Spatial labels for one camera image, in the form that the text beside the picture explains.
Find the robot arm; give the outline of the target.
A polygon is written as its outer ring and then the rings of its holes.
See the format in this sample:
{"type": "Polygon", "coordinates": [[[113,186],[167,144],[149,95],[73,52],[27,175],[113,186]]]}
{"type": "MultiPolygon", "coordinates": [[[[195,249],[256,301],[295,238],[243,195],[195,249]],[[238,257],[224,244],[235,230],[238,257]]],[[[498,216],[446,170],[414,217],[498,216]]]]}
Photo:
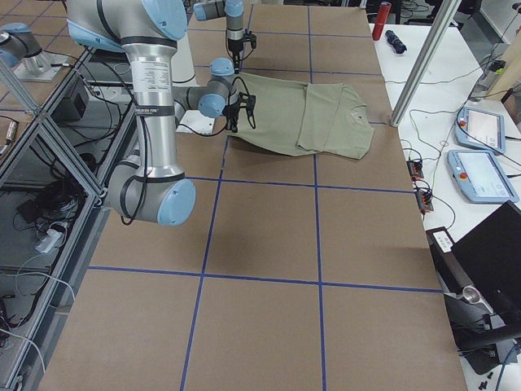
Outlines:
{"type": "Polygon", "coordinates": [[[239,113],[256,125],[256,97],[237,87],[240,53],[256,36],[243,27],[243,2],[198,2],[197,20],[225,18],[229,58],[211,62],[205,86],[175,86],[172,60],[186,37],[186,8],[181,1],[71,1],[68,31],[78,44],[124,53],[129,61],[138,144],[114,168],[107,201],[125,225],[135,220],[178,226],[191,214],[194,183],[177,162],[176,130],[188,110],[208,118],[225,118],[225,130],[235,132],[239,113]]]}
{"type": "Polygon", "coordinates": [[[239,74],[243,63],[257,47],[257,36],[246,28],[245,5],[241,0],[202,1],[193,6],[193,15],[199,22],[218,20],[225,31],[225,50],[239,74]]]}

